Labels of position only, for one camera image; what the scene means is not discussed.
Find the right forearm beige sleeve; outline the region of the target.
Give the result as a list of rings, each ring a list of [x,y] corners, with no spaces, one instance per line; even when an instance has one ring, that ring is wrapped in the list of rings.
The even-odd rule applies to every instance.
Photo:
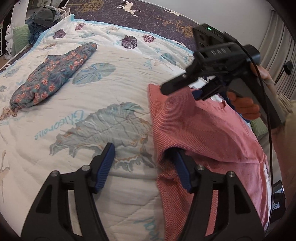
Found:
[[[285,124],[272,131],[272,141],[280,167],[285,204],[289,206],[295,196],[295,101],[289,100],[283,94],[277,94],[275,82],[269,72],[261,66],[259,70],[285,114]]]

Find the right hand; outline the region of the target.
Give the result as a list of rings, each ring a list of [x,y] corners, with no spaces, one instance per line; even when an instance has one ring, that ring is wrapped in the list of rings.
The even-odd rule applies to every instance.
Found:
[[[273,81],[269,72],[260,65],[257,65],[262,80],[274,96],[276,94],[275,82]],[[234,109],[247,120],[255,120],[261,116],[259,105],[255,104],[249,97],[237,97],[233,92],[226,93]]]

